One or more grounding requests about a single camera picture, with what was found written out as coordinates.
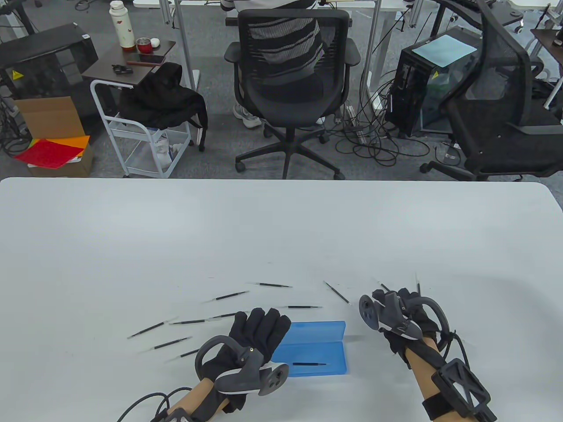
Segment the person's left hand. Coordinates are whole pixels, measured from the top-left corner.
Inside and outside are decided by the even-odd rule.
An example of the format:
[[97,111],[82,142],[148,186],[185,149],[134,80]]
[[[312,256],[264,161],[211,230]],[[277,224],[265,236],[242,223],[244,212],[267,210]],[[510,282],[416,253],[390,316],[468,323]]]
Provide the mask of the person's left hand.
[[[234,315],[228,336],[244,348],[252,347],[258,350],[263,356],[262,363],[265,364],[273,357],[291,324],[290,318],[281,315],[275,308],[270,308],[268,312],[262,308],[254,308],[249,315],[238,311]],[[208,378],[214,382],[220,374],[236,368],[241,368],[238,355],[224,344],[215,358],[203,363],[198,378]]]

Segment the person's right hand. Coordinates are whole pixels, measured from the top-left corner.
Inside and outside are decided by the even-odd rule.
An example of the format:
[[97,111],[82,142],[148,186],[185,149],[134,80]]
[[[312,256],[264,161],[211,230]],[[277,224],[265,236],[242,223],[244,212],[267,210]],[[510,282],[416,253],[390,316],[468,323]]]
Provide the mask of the person's right hand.
[[438,324],[428,317],[424,304],[419,300],[420,293],[410,292],[406,287],[398,291],[376,289],[372,293],[374,305],[380,312],[379,328],[389,341],[392,352],[398,354],[405,363],[406,348],[424,338],[433,340],[437,346]]

